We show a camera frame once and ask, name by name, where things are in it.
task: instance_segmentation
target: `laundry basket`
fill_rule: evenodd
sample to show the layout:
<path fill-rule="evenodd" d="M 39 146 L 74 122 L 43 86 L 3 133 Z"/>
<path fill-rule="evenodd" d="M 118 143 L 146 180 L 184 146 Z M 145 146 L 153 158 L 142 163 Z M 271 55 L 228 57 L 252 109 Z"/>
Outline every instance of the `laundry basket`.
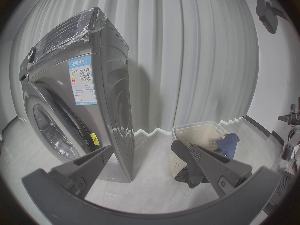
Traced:
<path fill-rule="evenodd" d="M 172 143 L 174 140 L 178 139 L 182 141 L 188 148 L 192 143 L 213 151 L 218 148 L 216 141 L 225 138 L 227 134 L 227 131 L 225 131 L 225 129 L 215 122 L 197 122 L 173 127 Z M 181 160 L 171 150 L 169 157 L 169 168 L 172 176 L 175 178 L 177 174 L 186 166 L 186 162 Z"/>

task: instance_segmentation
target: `energy label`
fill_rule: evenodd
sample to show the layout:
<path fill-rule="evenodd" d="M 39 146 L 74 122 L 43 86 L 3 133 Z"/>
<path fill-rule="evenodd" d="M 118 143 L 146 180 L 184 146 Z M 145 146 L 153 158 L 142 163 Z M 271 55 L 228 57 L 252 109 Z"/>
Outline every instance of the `energy label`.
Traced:
<path fill-rule="evenodd" d="M 69 73 L 76 105 L 97 104 L 91 56 L 69 61 Z"/>

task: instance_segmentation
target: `navy blue cloth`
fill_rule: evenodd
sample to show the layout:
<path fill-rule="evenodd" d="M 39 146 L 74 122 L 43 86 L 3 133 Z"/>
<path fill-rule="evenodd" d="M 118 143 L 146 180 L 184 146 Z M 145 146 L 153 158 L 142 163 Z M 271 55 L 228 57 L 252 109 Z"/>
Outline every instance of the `navy blue cloth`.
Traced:
<path fill-rule="evenodd" d="M 230 133 L 224 139 L 217 141 L 217 145 L 219 149 L 224 151 L 228 158 L 233 159 L 239 140 L 238 135 Z"/>

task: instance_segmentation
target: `front-loading washing machine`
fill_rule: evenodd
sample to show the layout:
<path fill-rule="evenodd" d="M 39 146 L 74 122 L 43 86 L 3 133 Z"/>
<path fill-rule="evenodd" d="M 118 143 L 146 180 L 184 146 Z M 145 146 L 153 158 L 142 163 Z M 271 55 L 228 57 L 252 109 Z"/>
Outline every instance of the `front-loading washing machine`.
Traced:
<path fill-rule="evenodd" d="M 64 163 L 112 144 L 99 178 L 113 182 L 131 182 L 128 50 L 94 7 L 56 26 L 20 67 L 26 113 L 46 148 Z"/>

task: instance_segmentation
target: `qr code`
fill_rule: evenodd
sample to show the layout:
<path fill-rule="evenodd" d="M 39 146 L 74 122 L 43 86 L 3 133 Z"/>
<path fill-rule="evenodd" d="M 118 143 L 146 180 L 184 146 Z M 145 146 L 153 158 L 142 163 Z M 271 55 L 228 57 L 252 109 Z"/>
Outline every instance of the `qr code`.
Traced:
<path fill-rule="evenodd" d="M 85 69 L 80 69 L 79 73 L 80 73 L 80 80 L 82 82 L 91 80 L 91 73 L 90 73 L 90 68 L 89 67 L 85 68 Z"/>

